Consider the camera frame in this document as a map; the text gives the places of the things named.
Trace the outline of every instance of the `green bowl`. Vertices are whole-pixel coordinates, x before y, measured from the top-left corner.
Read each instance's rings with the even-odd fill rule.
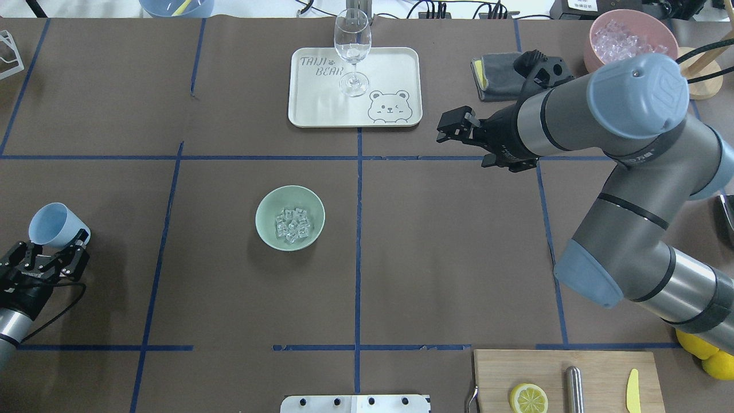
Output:
[[[308,237],[289,244],[284,238],[278,238],[275,229],[275,217],[283,208],[303,208],[308,211],[308,220],[312,228]],[[324,229],[326,212],[321,199],[312,190],[298,185],[277,188],[265,195],[255,212],[255,228],[260,238],[269,246],[280,251],[298,251],[316,241]]]

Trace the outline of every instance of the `light blue cup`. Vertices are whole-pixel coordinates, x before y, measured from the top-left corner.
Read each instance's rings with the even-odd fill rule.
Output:
[[[171,14],[175,12],[175,10],[178,9],[178,6],[181,6],[183,2],[184,0],[140,0],[140,5],[153,17],[169,18],[206,18],[211,17],[211,11],[214,9],[214,0],[201,0],[201,5],[198,4],[197,0],[192,0],[192,3],[188,7],[189,11],[181,15],[171,16]]]
[[[28,226],[28,237],[38,245],[47,245],[53,248],[64,248],[79,229],[87,230],[89,237],[84,244],[89,243],[92,237],[90,227],[83,223],[71,209],[60,202],[48,204],[36,212]]]

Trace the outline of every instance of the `bear illustration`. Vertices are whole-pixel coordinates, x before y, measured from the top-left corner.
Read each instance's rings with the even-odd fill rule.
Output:
[[[373,90],[369,93],[372,105],[367,112],[375,123],[408,123],[413,110],[408,104],[408,92],[382,93]]]

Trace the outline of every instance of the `metal plate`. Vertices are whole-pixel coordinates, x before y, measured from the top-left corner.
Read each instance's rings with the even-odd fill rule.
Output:
[[[430,413],[425,395],[288,396],[280,413]]]

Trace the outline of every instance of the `blue joint cap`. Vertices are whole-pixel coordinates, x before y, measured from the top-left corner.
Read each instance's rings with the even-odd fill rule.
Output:
[[[692,201],[698,201],[712,196],[716,191],[725,187],[731,181],[732,176],[734,176],[734,149],[722,139],[722,136],[714,128],[711,128],[711,130],[716,134],[716,139],[719,140],[719,147],[722,149],[722,158],[719,160],[719,169],[716,170],[711,181],[702,190],[688,197]]]
[[[675,128],[688,110],[688,81],[678,64],[647,53],[602,66],[590,75],[586,102],[611,133],[648,139]]]
[[[574,240],[553,268],[558,281],[600,306],[610,309],[623,298],[622,290],[604,267]]]

